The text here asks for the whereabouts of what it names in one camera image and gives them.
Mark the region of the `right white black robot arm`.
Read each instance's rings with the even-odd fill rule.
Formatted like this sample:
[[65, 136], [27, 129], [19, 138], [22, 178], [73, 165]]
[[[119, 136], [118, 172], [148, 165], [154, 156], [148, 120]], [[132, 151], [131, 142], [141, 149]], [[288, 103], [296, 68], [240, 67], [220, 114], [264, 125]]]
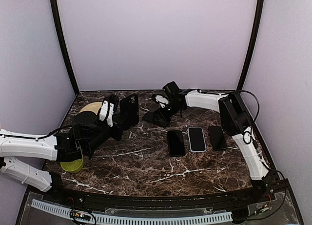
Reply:
[[199, 89], [182, 90], [176, 82], [170, 82], [162, 89], [168, 102], [164, 102], [163, 106], [152, 112], [154, 124], [166, 127], [171, 116], [188, 107], [218, 112], [221, 127], [238, 145], [247, 163], [251, 180], [264, 181], [269, 173], [268, 165], [262, 156], [261, 148], [256, 144], [253, 132], [254, 118], [248, 113], [239, 92], [210, 93]]

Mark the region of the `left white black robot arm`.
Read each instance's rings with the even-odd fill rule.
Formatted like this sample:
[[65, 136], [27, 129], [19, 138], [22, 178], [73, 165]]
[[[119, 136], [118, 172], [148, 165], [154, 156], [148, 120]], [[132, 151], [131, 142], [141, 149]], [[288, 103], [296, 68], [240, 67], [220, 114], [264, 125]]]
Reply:
[[102, 119], [92, 111], [84, 111], [72, 117], [67, 133], [56, 129], [46, 136], [19, 136], [3, 129], [0, 132], [0, 172], [42, 192], [49, 191], [57, 203], [63, 204], [69, 199], [69, 193], [62, 188], [60, 175], [36, 169], [17, 158], [40, 158], [62, 163], [85, 156], [91, 158], [109, 138], [121, 140], [123, 131], [127, 129], [126, 119], [125, 114]]

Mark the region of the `pink phone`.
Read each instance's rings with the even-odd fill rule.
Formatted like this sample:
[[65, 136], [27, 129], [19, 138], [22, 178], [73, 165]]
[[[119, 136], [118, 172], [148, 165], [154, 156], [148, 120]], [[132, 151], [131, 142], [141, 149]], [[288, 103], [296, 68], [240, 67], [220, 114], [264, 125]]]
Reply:
[[183, 134], [178, 130], [171, 130], [167, 132], [167, 141], [170, 157], [183, 157], [185, 156], [185, 146]]

